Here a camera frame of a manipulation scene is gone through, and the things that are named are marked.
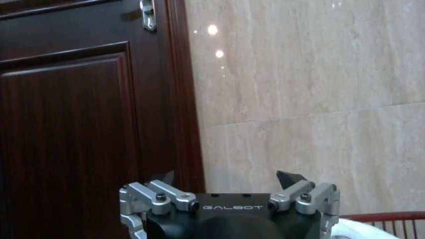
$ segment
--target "beige marble tile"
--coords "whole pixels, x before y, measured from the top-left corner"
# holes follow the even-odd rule
[[[186,0],[186,8],[202,125],[425,100],[422,0]]]
[[[213,126],[207,190],[273,192],[275,170],[341,188],[341,212],[423,210],[425,103]]]

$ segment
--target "bolt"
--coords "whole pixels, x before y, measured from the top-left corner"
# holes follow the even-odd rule
[[[195,212],[199,209],[199,203],[197,201],[193,201],[189,205],[189,212]]]
[[[266,208],[273,212],[277,211],[277,203],[274,201],[267,201]]]
[[[155,194],[155,200],[158,201],[158,202],[163,202],[165,200],[166,200],[166,196],[165,196],[165,193],[158,193],[158,194]]]
[[[302,193],[301,196],[299,196],[301,200],[305,201],[305,202],[311,202],[311,195],[307,194],[307,193]]]

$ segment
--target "wood trim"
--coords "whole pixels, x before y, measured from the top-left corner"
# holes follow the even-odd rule
[[[30,67],[41,64],[50,64],[60,61],[69,61],[74,59],[88,58],[105,54],[126,52],[129,43],[126,41],[115,42],[94,47],[80,48],[74,50],[60,51],[42,55],[22,57],[10,60],[0,60],[1,69],[13,69],[16,67]]]
[[[341,218],[346,218],[362,223],[402,221],[402,220],[425,220],[425,211],[423,212],[354,214],[354,215],[343,215],[341,216]]]
[[[0,20],[6,20],[6,19],[16,18],[16,17],[22,17],[22,16],[37,15],[41,13],[60,11],[60,10],[65,10],[65,9],[70,9],[70,8],[76,8],[76,7],[88,6],[88,5],[94,5],[94,4],[107,2],[107,1],[117,1],[117,0],[82,0],[82,1],[77,1],[77,2],[66,2],[66,3],[58,4],[58,5],[26,9],[26,10],[21,10],[21,11],[2,14],[2,15],[0,15]]]
[[[191,73],[189,32],[183,0],[165,0],[166,37],[170,71],[171,123],[175,141],[175,178],[178,187],[190,192],[205,191],[201,140]]]

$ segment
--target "white towel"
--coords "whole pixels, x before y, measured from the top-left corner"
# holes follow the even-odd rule
[[[331,227],[331,237],[347,237],[350,239],[397,239],[381,229],[351,220],[339,219]]]

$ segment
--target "dark wood cabinet door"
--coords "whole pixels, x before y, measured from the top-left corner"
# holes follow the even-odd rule
[[[178,186],[203,189],[175,2],[155,1],[155,33],[137,0],[56,2],[0,22],[0,237],[122,239],[122,184],[175,169]]]

